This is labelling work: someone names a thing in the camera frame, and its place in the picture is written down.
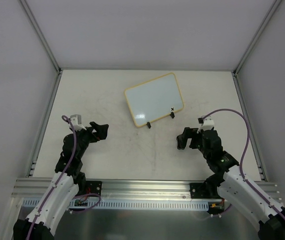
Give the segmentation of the black felt whiteboard eraser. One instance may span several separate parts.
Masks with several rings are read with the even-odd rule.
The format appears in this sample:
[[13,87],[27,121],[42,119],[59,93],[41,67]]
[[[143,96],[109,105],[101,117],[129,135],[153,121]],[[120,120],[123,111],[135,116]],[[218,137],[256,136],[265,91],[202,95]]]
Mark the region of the black felt whiteboard eraser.
[[187,142],[184,139],[177,139],[177,149],[184,150],[186,148]]

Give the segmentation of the yellow framed small whiteboard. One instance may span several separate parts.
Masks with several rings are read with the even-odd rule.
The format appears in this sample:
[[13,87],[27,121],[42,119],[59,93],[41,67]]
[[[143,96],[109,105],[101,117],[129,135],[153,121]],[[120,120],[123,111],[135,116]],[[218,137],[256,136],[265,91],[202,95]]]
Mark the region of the yellow framed small whiteboard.
[[184,109],[184,101],[173,72],[124,90],[124,96],[136,127],[153,123],[171,112]]

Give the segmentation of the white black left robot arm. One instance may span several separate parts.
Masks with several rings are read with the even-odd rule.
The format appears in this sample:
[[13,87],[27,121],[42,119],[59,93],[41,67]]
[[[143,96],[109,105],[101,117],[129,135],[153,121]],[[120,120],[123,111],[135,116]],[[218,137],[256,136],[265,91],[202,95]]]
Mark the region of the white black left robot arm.
[[71,133],[63,139],[51,182],[30,214],[15,222],[15,240],[53,240],[72,199],[86,196],[101,198],[98,193],[86,192],[86,175],[81,171],[82,157],[89,144],[107,138],[109,125],[92,121],[89,126],[83,126],[75,116],[67,118],[66,122],[69,123]]

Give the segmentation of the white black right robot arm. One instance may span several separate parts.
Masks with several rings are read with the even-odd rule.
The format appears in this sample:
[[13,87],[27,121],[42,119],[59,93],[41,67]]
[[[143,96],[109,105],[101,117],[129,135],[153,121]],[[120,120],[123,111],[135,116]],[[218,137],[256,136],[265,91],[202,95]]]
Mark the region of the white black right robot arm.
[[285,207],[246,176],[240,163],[223,149],[216,130],[186,127],[176,140],[179,150],[187,146],[199,150],[214,173],[198,193],[227,200],[253,225],[259,239],[285,240]]

